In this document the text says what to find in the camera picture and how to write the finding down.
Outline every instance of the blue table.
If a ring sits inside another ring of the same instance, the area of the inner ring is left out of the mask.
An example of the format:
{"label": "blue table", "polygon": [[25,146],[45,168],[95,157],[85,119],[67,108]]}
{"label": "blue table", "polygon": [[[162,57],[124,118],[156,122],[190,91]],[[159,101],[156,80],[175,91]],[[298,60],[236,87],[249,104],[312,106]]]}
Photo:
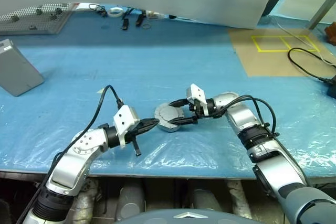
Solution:
{"label": "blue table", "polygon": [[[269,102],[279,139],[307,175],[335,176],[336,100],[326,96],[327,87],[308,77],[247,77],[225,27],[165,19],[142,29],[135,27],[136,18],[131,15],[129,30],[122,31],[120,19],[75,13],[58,35],[10,37],[46,81],[20,97],[0,89],[0,170],[48,171],[53,156],[91,120],[97,91],[107,84],[140,118],[149,118],[156,106],[184,98],[185,89],[196,83],[207,97],[235,91]],[[307,23],[279,22],[285,27]],[[274,27],[268,17],[259,26]],[[319,29],[314,33],[323,39]],[[95,126],[112,123],[116,111],[109,94]],[[269,112],[262,112],[270,121]],[[201,120],[175,133],[155,128],[140,135],[138,144],[140,157],[132,146],[116,147],[93,163],[91,173],[254,177],[245,149],[224,118]]]}

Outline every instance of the metal pole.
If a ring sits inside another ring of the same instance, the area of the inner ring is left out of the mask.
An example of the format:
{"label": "metal pole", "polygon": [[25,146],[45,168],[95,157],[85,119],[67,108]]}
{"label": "metal pole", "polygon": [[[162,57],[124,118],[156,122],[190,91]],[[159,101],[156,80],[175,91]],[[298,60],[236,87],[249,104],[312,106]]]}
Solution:
{"label": "metal pole", "polygon": [[336,0],[325,0],[321,5],[320,9],[315,13],[315,15],[309,21],[306,26],[308,29],[314,29],[316,25],[321,21],[321,19],[327,14],[330,8],[335,4]]}

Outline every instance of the perforated metal plate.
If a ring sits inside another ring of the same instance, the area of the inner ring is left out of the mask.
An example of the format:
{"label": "perforated metal plate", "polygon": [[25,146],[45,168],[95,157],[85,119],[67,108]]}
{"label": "perforated metal plate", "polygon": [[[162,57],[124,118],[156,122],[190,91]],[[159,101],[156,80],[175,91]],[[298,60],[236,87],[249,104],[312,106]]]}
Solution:
{"label": "perforated metal plate", "polygon": [[0,35],[57,34],[77,4],[45,4],[0,16]]}

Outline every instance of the floor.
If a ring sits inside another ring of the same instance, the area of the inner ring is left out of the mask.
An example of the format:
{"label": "floor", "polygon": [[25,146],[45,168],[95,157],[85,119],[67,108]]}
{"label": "floor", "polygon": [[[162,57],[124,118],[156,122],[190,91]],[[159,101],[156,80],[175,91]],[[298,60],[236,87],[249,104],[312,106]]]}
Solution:
{"label": "floor", "polygon": [[[37,175],[34,180],[39,181],[41,178],[40,175]],[[96,179],[100,185],[99,200],[95,203],[91,223],[114,223],[114,213],[117,208],[120,189],[127,178]],[[210,190],[215,195],[222,211],[232,212],[232,200],[224,180],[146,178],[142,179],[142,183],[147,211],[167,208],[189,208],[191,202],[188,199],[188,192],[190,188],[201,187]],[[15,223],[19,213],[33,195],[35,185],[36,182],[0,178],[0,208],[2,208],[0,209],[0,214],[3,214],[5,208],[1,201],[2,199],[9,204],[12,223]],[[265,196],[256,180],[243,180],[242,185],[254,220],[266,224],[284,223],[284,213],[279,204],[276,200]],[[330,196],[336,197],[335,183],[321,184],[320,186]],[[73,209],[74,207],[70,211],[68,219],[71,219]]]}

